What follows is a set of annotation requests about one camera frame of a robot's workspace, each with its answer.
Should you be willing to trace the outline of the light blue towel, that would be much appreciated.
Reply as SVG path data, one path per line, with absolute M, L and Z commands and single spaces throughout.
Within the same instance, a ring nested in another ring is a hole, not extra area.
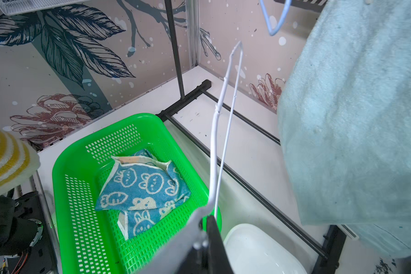
M 277 108 L 303 225 L 411 256 L 411 1 L 328 1 Z

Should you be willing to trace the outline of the yellow striped towel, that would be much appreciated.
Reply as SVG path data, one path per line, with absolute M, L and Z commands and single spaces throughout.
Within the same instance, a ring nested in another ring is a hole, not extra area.
M 35 149 L 0 130 L 0 196 L 27 181 L 40 166 Z

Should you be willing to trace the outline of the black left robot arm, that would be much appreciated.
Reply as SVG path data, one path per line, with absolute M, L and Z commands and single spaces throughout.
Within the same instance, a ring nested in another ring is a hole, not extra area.
M 37 192 L 27 193 L 17 200 L 0 196 L 0 256 L 21 253 L 34 247 L 42 239 L 44 226 L 40 220 L 15 216 L 17 203 L 37 196 Z

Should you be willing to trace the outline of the teal patterned towel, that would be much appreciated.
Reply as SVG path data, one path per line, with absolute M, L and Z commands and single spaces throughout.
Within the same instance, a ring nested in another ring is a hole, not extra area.
M 126 240 L 153 228 L 191 196 L 173 161 L 160 162 L 146 149 L 113 160 L 95 209 L 116 211 Z

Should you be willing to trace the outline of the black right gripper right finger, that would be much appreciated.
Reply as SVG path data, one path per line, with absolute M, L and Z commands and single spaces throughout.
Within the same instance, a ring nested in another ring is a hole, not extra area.
M 208 236 L 207 247 L 207 273 L 232 274 L 234 273 L 220 236 L 219 227 L 214 216 L 207 217 L 206 232 Z

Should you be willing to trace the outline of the white hanger with yellow towel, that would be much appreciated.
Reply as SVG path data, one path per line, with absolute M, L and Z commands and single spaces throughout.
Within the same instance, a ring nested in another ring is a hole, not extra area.
M 191 250 L 201 250 L 203 252 L 203 264 L 205 267 L 205 274 L 207 274 L 207 217 L 212 215 L 215 219 L 217 218 L 216 210 L 218 209 L 219 190 L 223 173 L 223 164 L 218 164 L 218 123 L 236 50 L 240 50 L 239 65 L 242 64 L 243 44 L 239 41 L 229 56 L 226 76 L 224 77 L 220 97 L 213 114 L 210 134 L 210 188 L 208 202 L 205 206 L 196 209 L 192 213 L 185 227 L 172 237 L 168 243 L 160 248 L 153 259 L 139 271 L 140 274 L 176 274 L 179 266 L 183 263 Z

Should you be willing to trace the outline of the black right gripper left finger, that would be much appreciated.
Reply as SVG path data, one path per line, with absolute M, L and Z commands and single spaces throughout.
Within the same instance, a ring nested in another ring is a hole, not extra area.
M 179 266 L 177 274 L 205 274 L 206 269 L 203 263 L 203 252 L 191 250 Z

